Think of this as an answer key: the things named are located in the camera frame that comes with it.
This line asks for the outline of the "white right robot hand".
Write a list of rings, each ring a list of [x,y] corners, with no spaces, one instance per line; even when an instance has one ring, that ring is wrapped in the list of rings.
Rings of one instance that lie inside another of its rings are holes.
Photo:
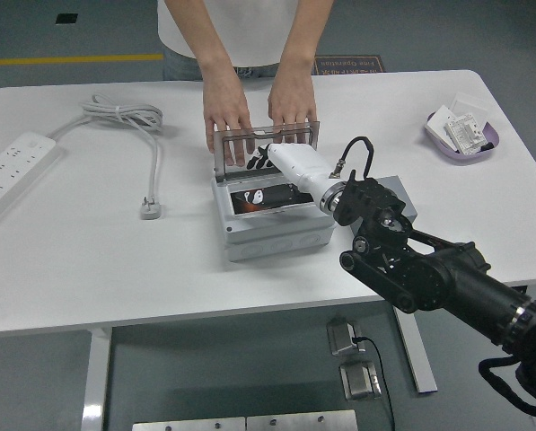
[[[271,143],[259,147],[247,163],[248,169],[261,169],[272,163],[302,193],[308,193],[323,211],[346,187],[340,179],[346,156],[334,169],[312,146],[297,143]]]

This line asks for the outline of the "person's right hand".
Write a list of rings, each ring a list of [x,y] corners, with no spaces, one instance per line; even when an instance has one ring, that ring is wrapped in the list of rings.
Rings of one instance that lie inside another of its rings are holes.
[[[212,154],[216,131],[251,129],[242,83],[232,68],[203,74],[203,108],[206,145]]]

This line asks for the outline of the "person's left hand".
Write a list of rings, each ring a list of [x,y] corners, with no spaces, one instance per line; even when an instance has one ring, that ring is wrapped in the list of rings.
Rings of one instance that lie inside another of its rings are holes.
[[[273,126],[290,126],[317,120],[310,73],[279,70],[268,96],[268,116]]]

